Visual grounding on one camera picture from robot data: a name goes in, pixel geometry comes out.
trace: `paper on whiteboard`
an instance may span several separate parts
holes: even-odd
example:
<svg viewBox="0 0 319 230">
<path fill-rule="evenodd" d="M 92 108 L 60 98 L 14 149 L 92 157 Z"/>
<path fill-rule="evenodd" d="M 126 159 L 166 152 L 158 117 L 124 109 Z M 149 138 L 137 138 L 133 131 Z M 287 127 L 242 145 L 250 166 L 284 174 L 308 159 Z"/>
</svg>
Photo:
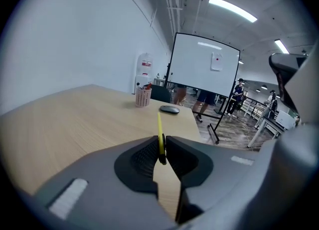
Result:
<svg viewBox="0 0 319 230">
<path fill-rule="evenodd" d="M 211 54 L 211 65 L 210 69 L 213 71 L 221 71 L 223 70 L 223 56 L 222 54 L 212 53 Z"/>
</svg>

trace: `person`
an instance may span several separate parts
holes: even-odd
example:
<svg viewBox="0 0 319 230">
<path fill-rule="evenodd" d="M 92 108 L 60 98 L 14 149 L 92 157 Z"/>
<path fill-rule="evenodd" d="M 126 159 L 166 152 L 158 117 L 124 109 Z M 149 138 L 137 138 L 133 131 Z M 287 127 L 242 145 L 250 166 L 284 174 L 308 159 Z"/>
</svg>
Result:
<svg viewBox="0 0 319 230">
<path fill-rule="evenodd" d="M 199 114 L 195 117 L 196 120 L 198 120 L 201 123 L 203 122 L 203 120 L 201 119 L 201 114 L 205 112 L 208 105 L 212 105 L 212 106 L 216 105 L 215 97 L 216 97 L 216 94 L 213 92 L 208 92 L 205 90 L 200 91 L 197 102 L 193 106 L 193 112 L 197 112 L 198 107 L 200 106 L 201 103 L 204 103 L 204 105 L 201 107 Z"/>
<path fill-rule="evenodd" d="M 232 96 L 232 100 L 230 100 L 227 108 L 227 113 L 228 115 L 232 115 L 234 113 L 234 110 L 236 109 L 237 105 L 239 102 L 242 100 L 243 92 L 244 92 L 244 87 L 243 87 L 243 79 L 240 78 L 238 80 L 238 85 L 235 87 L 235 92 Z"/>
<path fill-rule="evenodd" d="M 275 112 L 277 110 L 277 99 L 276 99 L 276 92 L 275 90 L 270 91 L 270 96 L 264 103 L 267 105 L 264 109 L 263 113 L 261 113 L 260 118 L 258 119 L 257 123 L 255 124 L 255 128 L 259 128 L 259 125 L 264 120 L 264 117 L 267 116 L 271 119 L 274 119 Z"/>
<path fill-rule="evenodd" d="M 177 105 L 181 105 L 180 103 L 183 101 L 184 97 L 186 96 L 186 90 L 187 90 L 187 86 L 185 85 L 181 85 L 178 84 L 177 85 L 177 92 L 176 95 L 174 97 L 174 104 Z"/>
</svg>

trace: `fluorescent light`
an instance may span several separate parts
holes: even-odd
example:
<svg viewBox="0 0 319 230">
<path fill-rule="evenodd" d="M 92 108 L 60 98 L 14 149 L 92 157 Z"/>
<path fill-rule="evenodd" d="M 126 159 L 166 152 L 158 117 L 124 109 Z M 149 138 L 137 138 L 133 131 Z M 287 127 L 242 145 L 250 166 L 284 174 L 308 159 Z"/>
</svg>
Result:
<svg viewBox="0 0 319 230">
<path fill-rule="evenodd" d="M 255 22 L 257 18 L 255 18 L 252 14 L 249 14 L 245 10 L 241 9 L 240 7 L 237 7 L 229 2 L 223 1 L 223 0 L 209 0 L 209 3 L 223 7 L 225 9 L 228 9 L 230 11 L 233 11 L 234 13 L 237 13 L 238 15 L 241 15 L 245 19 L 248 19 L 250 22 Z"/>
<path fill-rule="evenodd" d="M 207 46 L 207 47 L 211 47 L 211 48 L 214 48 L 214 49 L 221 49 L 220 47 L 217 47 L 215 45 L 210 45 L 210 44 L 203 43 L 203 42 L 199 42 L 198 45 Z"/>
<path fill-rule="evenodd" d="M 288 50 L 285 48 L 285 46 L 283 45 L 283 43 L 281 42 L 281 40 L 275 40 L 275 43 L 277 44 L 277 46 L 280 48 L 280 50 L 284 53 L 284 54 L 289 54 Z"/>
</svg>

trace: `light wood tabletop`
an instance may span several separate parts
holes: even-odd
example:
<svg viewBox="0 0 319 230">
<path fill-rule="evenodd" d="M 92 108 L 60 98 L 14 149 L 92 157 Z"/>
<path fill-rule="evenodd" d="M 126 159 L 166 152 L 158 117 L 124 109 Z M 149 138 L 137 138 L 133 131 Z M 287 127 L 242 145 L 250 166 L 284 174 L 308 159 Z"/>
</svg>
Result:
<svg viewBox="0 0 319 230">
<path fill-rule="evenodd" d="M 1 155 L 13 183 L 30 194 L 87 153 L 158 134 L 157 112 L 169 105 L 89 85 L 49 95 L 0 118 Z M 161 113 L 165 135 L 201 141 L 191 109 Z M 156 163 L 159 202 L 175 217 L 180 182 L 169 164 Z"/>
</svg>

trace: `black chair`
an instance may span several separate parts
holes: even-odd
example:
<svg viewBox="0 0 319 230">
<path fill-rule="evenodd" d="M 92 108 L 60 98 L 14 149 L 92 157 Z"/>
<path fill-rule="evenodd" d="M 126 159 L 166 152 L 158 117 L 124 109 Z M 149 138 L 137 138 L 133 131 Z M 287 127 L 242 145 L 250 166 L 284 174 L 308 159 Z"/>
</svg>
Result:
<svg viewBox="0 0 319 230">
<path fill-rule="evenodd" d="M 171 94 L 166 87 L 151 85 L 151 88 L 152 88 L 151 99 L 165 102 L 165 103 L 170 103 Z"/>
</svg>

